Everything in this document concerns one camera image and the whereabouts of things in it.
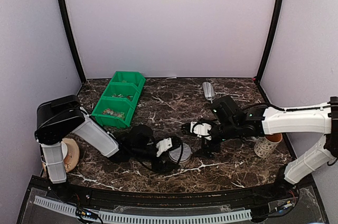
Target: white mug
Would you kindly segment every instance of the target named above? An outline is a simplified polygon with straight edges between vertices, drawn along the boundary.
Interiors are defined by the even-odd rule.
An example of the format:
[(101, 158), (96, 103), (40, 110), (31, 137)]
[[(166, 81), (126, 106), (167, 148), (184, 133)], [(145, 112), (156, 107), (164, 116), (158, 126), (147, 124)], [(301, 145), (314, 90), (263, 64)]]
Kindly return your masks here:
[(276, 149), (282, 139), (283, 136), (281, 133), (260, 137), (259, 140), (256, 141), (253, 150), (259, 157), (267, 158)]

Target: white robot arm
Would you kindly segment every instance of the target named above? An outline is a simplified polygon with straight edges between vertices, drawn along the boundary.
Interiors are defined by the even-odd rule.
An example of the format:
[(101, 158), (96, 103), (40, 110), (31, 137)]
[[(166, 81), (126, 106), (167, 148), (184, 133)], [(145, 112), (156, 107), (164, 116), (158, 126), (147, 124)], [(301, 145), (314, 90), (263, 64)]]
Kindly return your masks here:
[(231, 138), (292, 132), (323, 133), (305, 154), (279, 170), (275, 183), (285, 189), (338, 157), (338, 97), (314, 106), (279, 108), (256, 104), (241, 109), (230, 96), (225, 96), (216, 100), (211, 110), (220, 124), (202, 119), (182, 126), (183, 133), (202, 138), (198, 154), (208, 158), (219, 150), (221, 142)]
[(121, 140), (117, 139), (91, 119), (78, 98), (72, 95), (45, 102), (37, 109), (35, 139), (41, 146), (42, 161), (53, 184), (67, 181), (61, 141), (69, 133), (80, 136), (115, 163), (141, 157), (150, 160), (152, 167), (149, 169), (154, 172), (166, 173), (178, 167), (177, 164), (162, 161), (161, 154), (178, 148), (182, 144), (180, 138), (171, 136), (156, 141), (149, 127), (139, 125), (123, 135)]

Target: brown marble surface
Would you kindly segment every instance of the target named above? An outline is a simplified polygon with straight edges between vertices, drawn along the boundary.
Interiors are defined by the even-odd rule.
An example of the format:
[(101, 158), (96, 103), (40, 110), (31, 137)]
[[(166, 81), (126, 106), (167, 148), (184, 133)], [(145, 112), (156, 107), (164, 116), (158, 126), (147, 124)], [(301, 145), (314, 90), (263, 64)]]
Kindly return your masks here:
[[(146, 124), (155, 138), (179, 136), (193, 151), (200, 140), (181, 133), (181, 125), (201, 117), (214, 119), (209, 102), (204, 99), (202, 83), (212, 83), (216, 97), (231, 95), (240, 105), (262, 102), (262, 97), (251, 79), (147, 79), (132, 126)], [(109, 80), (88, 80), (79, 93), (84, 108), (92, 112)], [(106, 127), (114, 134), (129, 129)], [(221, 153), (215, 160), (191, 158), (180, 170), (167, 175), (154, 174), (137, 161), (114, 164), (95, 148), (75, 135), (80, 146), (78, 166), (68, 174), (71, 183), (93, 188), (129, 192), (183, 193), (208, 192), (246, 188), (272, 183), (278, 169), (291, 161), (284, 142), (267, 159), (254, 153), (254, 140), (245, 143), (231, 139), (222, 143)]]

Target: black corner post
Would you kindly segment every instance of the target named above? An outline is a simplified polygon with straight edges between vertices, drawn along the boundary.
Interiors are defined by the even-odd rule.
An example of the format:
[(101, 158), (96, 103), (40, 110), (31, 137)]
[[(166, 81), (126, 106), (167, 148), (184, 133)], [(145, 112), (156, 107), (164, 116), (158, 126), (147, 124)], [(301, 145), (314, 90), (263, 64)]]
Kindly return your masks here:
[(282, 1), (283, 0), (276, 0), (275, 1), (275, 7), (274, 7), (274, 12), (273, 12), (273, 17), (271, 19), (268, 38), (267, 38), (267, 41), (266, 41), (266, 44), (265, 44), (263, 56), (262, 56), (262, 59), (260, 61), (260, 65), (259, 65), (257, 75), (255, 76), (255, 82), (257, 82), (257, 83), (260, 83), (260, 81), (263, 77), (263, 74), (264, 74), (266, 64), (267, 64), (268, 59), (269, 59), (271, 47), (273, 45), (273, 41), (274, 41), (274, 38), (275, 38), (275, 33), (276, 33), (276, 29), (277, 29), (277, 24), (278, 24), (278, 19), (279, 19)]
[(79, 53), (78, 53), (78, 50), (77, 50), (76, 45), (75, 45), (75, 40), (74, 40), (73, 32), (72, 32), (72, 29), (71, 29), (71, 26), (70, 26), (70, 21), (69, 21), (69, 17), (68, 17), (68, 12), (67, 12), (65, 0), (58, 0), (58, 1), (59, 1), (59, 7), (60, 7), (60, 12), (61, 12), (61, 17), (62, 17), (62, 21), (63, 21), (65, 34), (67, 36), (68, 43), (69, 43), (69, 48), (70, 48), (70, 51), (72, 53), (73, 60), (74, 60), (75, 66), (76, 66), (76, 70), (78, 71), (78, 75), (80, 77), (80, 80), (81, 80), (82, 84), (84, 84), (85, 81), (86, 81), (86, 76), (85, 76), (85, 72), (83, 71), (81, 61), (80, 61), (80, 57), (79, 57)]

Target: small parts in bin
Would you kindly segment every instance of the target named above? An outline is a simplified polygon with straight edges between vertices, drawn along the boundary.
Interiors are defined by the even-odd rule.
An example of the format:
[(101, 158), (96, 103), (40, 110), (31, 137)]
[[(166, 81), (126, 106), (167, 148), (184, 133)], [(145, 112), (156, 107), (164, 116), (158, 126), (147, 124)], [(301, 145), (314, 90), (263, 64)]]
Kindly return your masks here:
[(119, 94), (119, 95), (113, 94), (113, 95), (111, 95), (111, 97), (127, 98), (129, 101), (131, 101), (131, 100), (133, 99), (134, 96), (124, 96), (124, 95), (122, 95), (122, 94)]
[(118, 111), (114, 111), (112, 109), (105, 109), (102, 114), (103, 115), (114, 116), (114, 117), (119, 117), (121, 119), (125, 119), (125, 113), (124, 112), (118, 112)]

